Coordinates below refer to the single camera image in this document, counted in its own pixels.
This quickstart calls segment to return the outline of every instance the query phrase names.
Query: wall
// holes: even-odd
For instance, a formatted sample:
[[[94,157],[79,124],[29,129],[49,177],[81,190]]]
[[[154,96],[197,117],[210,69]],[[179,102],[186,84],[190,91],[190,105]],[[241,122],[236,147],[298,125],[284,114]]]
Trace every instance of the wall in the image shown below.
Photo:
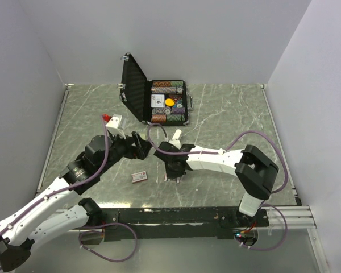
[[[64,82],[119,83],[130,51],[148,78],[256,83],[269,80],[310,0],[19,2]]]
[[[35,195],[64,86],[17,0],[0,0],[0,220]]]
[[[341,272],[341,0],[313,0],[268,83],[298,194]]]

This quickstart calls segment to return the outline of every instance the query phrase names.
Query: marble tabletop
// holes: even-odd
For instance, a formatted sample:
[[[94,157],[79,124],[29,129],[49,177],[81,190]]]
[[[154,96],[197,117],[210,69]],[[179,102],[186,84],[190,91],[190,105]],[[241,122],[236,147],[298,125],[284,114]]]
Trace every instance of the marble tabletop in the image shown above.
[[[193,96],[194,111],[188,126],[180,127],[182,143],[226,148],[237,135],[249,129],[263,131],[277,143],[260,85],[197,84],[189,85],[188,90]],[[128,135],[131,131],[146,132],[146,125],[119,100],[116,85],[73,85],[66,99],[42,189],[84,150],[93,136],[103,134],[99,117],[102,113],[124,115],[128,120],[125,130]],[[170,136],[176,129],[166,127]],[[162,130],[153,128],[151,138],[159,144],[164,140]],[[284,173],[273,148],[256,134],[244,136],[234,147],[241,149],[247,144],[257,146],[277,163],[280,171],[275,188],[279,187]],[[145,160],[122,159],[101,177],[101,182],[64,208],[84,197],[91,197],[100,206],[108,208],[239,205],[244,188],[238,178],[213,171],[188,171],[179,184],[164,181],[164,164],[153,153],[154,149]],[[140,171],[147,171],[148,180],[133,184],[131,174]],[[295,205],[291,183],[272,195],[268,202]]]

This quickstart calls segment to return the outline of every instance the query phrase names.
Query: purple cable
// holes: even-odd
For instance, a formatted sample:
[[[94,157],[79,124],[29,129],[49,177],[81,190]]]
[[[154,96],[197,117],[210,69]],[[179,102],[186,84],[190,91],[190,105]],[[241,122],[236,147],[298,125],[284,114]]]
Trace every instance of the purple cable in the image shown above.
[[[262,249],[262,248],[258,248],[258,247],[252,247],[252,246],[246,246],[244,244],[242,244],[241,246],[247,248],[247,249],[251,249],[251,250],[256,250],[256,251],[271,251],[271,250],[274,250],[274,249],[277,249],[278,247],[280,247],[286,240],[286,235],[288,233],[288,225],[286,223],[286,219],[285,219],[285,216],[283,215],[283,213],[277,209],[275,206],[273,205],[270,205],[270,204],[263,204],[262,206],[271,206],[273,209],[275,209],[277,212],[279,212],[280,216],[283,218],[283,221],[284,221],[284,225],[285,225],[285,230],[284,230],[284,234],[283,234],[283,237],[281,238],[281,240],[279,241],[279,243],[277,243],[275,246],[272,246],[272,247],[268,247],[266,249]]]
[[[124,262],[124,261],[126,261],[126,260],[129,260],[129,259],[134,255],[135,250],[136,250],[136,248],[137,248],[137,246],[138,246],[138,238],[137,238],[137,236],[136,236],[135,231],[134,231],[131,227],[129,227],[129,226],[125,225],[125,224],[122,224],[122,223],[109,223],[109,224],[104,224],[104,225],[101,225],[101,226],[84,226],[83,228],[101,229],[101,228],[105,228],[105,227],[107,227],[107,226],[123,226],[124,228],[127,228],[128,230],[130,230],[131,233],[132,233],[132,235],[134,235],[135,246],[134,246],[134,249],[133,249],[133,251],[130,253],[129,256],[127,256],[127,257],[125,257],[125,258],[123,258],[123,259],[110,259],[110,258],[107,258],[107,257],[101,255],[100,253],[98,253],[98,252],[96,252],[96,251],[94,251],[94,250],[88,248],[87,246],[84,246],[84,244],[81,242],[82,236],[84,236],[85,234],[88,234],[88,233],[98,233],[98,234],[102,234],[101,231],[97,231],[97,230],[89,230],[89,231],[85,231],[85,232],[83,232],[83,233],[80,234],[80,236],[78,237],[78,241],[80,242],[81,247],[84,248],[85,250],[87,250],[87,251],[89,251],[89,252],[95,254],[96,256],[98,256],[98,257],[100,257],[100,258],[102,258],[102,259],[108,261],[108,262],[120,263],[120,262]]]
[[[154,147],[154,149],[156,149],[158,152],[161,152],[162,154],[165,154],[165,155],[194,155],[194,154],[208,154],[208,155],[218,155],[219,153],[218,152],[207,152],[207,151],[204,151],[204,152],[167,152],[167,151],[163,151],[161,149],[159,149],[155,144],[154,142],[152,141],[152,139],[150,138],[150,129],[151,127],[153,126],[159,126],[161,127],[161,129],[163,130],[164,134],[165,134],[165,137],[167,137],[167,133],[165,132],[165,129],[164,127],[159,124],[159,123],[152,123],[148,126],[148,129],[147,129],[147,135],[148,135],[148,140],[150,142],[150,144]],[[246,134],[249,134],[249,133],[254,133],[254,134],[258,134],[260,136],[262,136],[263,138],[265,138],[270,144],[271,146],[274,148],[275,152],[277,153],[279,159],[280,159],[280,162],[283,166],[283,170],[284,170],[284,182],[282,184],[282,186],[279,188],[279,189],[276,189],[274,191],[272,191],[272,193],[277,193],[277,192],[280,192],[281,190],[283,190],[285,188],[285,186],[287,185],[288,183],[288,171],[286,169],[286,164],[284,162],[284,159],[283,159],[283,156],[282,156],[282,153],[279,151],[278,147],[275,145],[275,143],[270,139],[270,137],[268,137],[267,135],[265,135],[264,133],[262,132],[259,132],[259,131],[256,131],[256,130],[247,130],[245,132],[242,132],[240,135],[238,135],[234,141],[231,142],[231,144],[229,146],[227,146],[226,148],[226,151],[228,151],[229,149],[231,149],[235,143],[241,138],[243,137],[244,135]]]
[[[101,116],[101,121],[102,121],[102,127],[103,127],[103,131],[104,131],[104,136],[105,136],[105,156],[103,158],[103,162],[101,164],[101,166],[99,167],[99,169],[97,170],[96,173],[94,173],[93,175],[91,175],[89,178],[85,179],[82,182],[79,183],[75,183],[71,186],[65,187],[63,189],[59,189],[58,191],[54,191],[51,192],[47,195],[48,198],[52,197],[53,195],[56,195],[58,193],[67,191],[68,189],[74,189],[77,188],[79,186],[82,186],[88,182],[90,182],[91,180],[93,180],[95,177],[97,177],[103,170],[103,168],[106,165],[107,162],[107,158],[109,156],[109,140],[107,137],[107,129],[106,129],[106,124],[103,120],[103,117]],[[31,206],[29,206],[23,213],[21,213],[15,220],[13,220],[13,222],[10,223],[11,226],[14,226],[18,221],[20,221],[25,215],[27,215],[33,208],[35,208],[36,206],[38,206],[41,202],[44,201],[44,198],[37,200],[35,203],[33,203]],[[0,231],[0,237],[4,235],[5,232],[7,232],[9,229],[6,226],[2,231]]]

